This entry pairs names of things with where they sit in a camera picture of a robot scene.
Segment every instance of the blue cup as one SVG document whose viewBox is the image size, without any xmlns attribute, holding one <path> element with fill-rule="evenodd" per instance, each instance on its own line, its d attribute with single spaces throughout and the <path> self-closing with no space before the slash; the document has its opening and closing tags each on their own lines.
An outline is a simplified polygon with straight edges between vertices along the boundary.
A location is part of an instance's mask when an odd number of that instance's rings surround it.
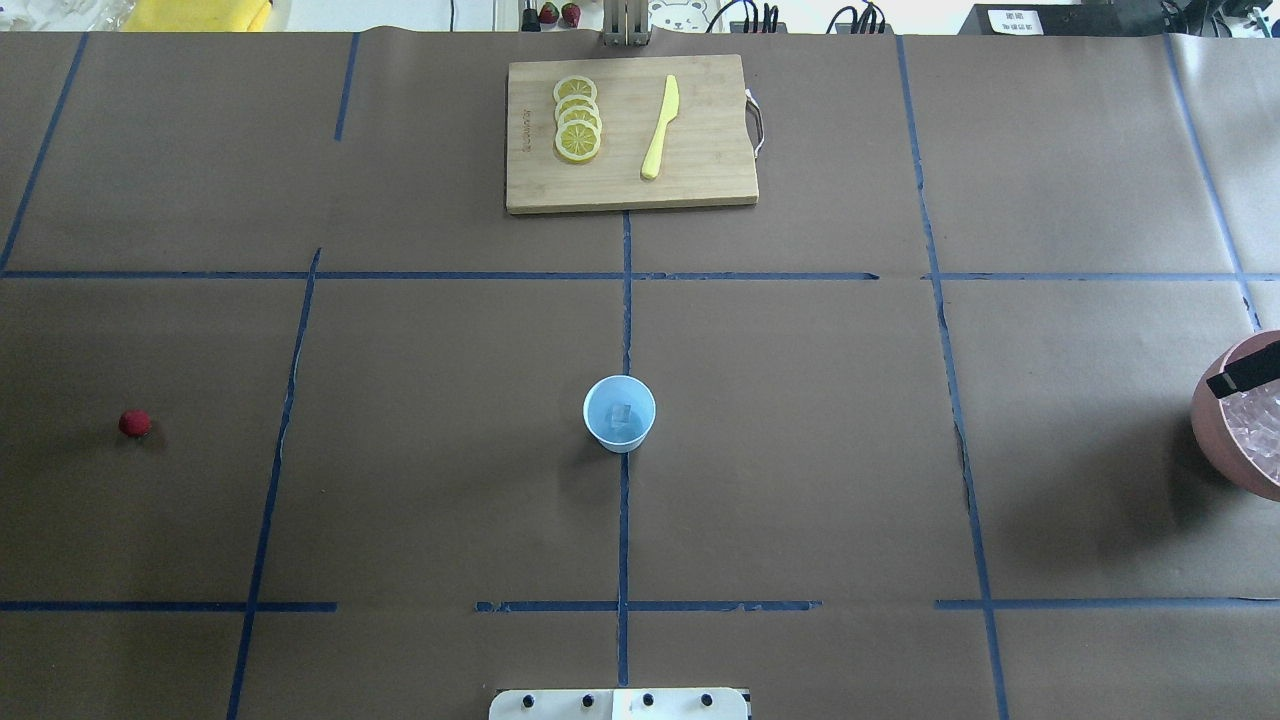
<svg viewBox="0 0 1280 720">
<path fill-rule="evenodd" d="M 582 401 L 582 420 L 595 439 L 612 452 L 640 447 L 658 404 L 645 384 L 631 375 L 609 375 L 591 386 Z"/>
</svg>

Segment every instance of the bowl of ice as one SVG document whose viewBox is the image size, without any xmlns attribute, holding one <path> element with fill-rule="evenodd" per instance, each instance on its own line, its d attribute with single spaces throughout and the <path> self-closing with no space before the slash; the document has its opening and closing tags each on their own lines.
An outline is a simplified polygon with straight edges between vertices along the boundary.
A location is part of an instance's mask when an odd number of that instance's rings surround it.
<svg viewBox="0 0 1280 720">
<path fill-rule="evenodd" d="M 1210 365 L 1192 395 L 1192 429 L 1204 456 L 1226 479 L 1280 502 L 1280 379 L 1267 380 L 1272 369 L 1280 377 L 1280 366 L 1262 361 L 1266 352 L 1280 351 L 1267 351 L 1275 342 L 1280 342 L 1280 331 L 1263 331 L 1238 342 Z M 1245 359 L 1254 360 L 1252 368 L 1242 363 L 1239 372 L 1225 372 L 1228 364 Z M 1260 380 L 1267 382 L 1254 386 Z M 1220 388 L 1217 393 L 1212 383 Z M 1238 389 L 1236 384 L 1248 389 Z"/>
</svg>

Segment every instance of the white bracket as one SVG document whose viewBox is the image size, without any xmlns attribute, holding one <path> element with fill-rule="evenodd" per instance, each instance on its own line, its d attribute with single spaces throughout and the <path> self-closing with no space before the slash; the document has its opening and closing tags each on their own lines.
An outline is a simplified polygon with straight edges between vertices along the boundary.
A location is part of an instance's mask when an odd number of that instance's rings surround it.
<svg viewBox="0 0 1280 720">
<path fill-rule="evenodd" d="M 604 0 L 605 45 L 649 45 L 648 0 Z"/>
<path fill-rule="evenodd" d="M 750 720 L 749 697 L 732 688 L 503 691 L 489 720 Z"/>
</svg>

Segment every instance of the knife handle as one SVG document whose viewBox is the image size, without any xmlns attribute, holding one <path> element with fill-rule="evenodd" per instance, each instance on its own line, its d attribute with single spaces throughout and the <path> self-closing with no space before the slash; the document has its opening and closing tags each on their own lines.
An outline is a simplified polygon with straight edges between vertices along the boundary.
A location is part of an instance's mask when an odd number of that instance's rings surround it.
<svg viewBox="0 0 1280 720">
<path fill-rule="evenodd" d="M 660 120 L 658 123 L 658 128 L 653 131 L 653 140 L 649 142 L 649 151 L 645 152 L 644 163 L 640 164 L 640 177 L 644 179 L 653 179 L 658 177 L 658 172 L 662 170 L 662 146 L 667 142 L 667 123 L 669 122 L 671 120 Z"/>
</svg>

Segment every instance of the pink bowl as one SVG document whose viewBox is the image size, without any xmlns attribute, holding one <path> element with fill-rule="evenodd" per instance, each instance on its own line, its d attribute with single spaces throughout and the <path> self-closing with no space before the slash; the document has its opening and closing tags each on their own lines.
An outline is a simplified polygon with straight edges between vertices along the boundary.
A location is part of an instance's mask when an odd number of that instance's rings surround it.
<svg viewBox="0 0 1280 720">
<path fill-rule="evenodd" d="M 1277 340 L 1280 340 L 1280 331 L 1263 331 L 1247 337 L 1215 360 L 1208 370 L 1204 370 L 1199 383 L 1196 384 L 1196 392 L 1192 393 L 1192 429 L 1196 430 L 1196 442 L 1204 451 L 1204 456 L 1217 468 L 1219 473 L 1226 475 L 1226 479 L 1253 495 L 1280 502 L 1280 483 L 1268 478 L 1244 455 L 1240 445 L 1226 429 L 1222 402 L 1213 397 L 1208 386 L 1204 384 L 1204 380 L 1221 373 L 1228 363 L 1257 352 Z"/>
</svg>

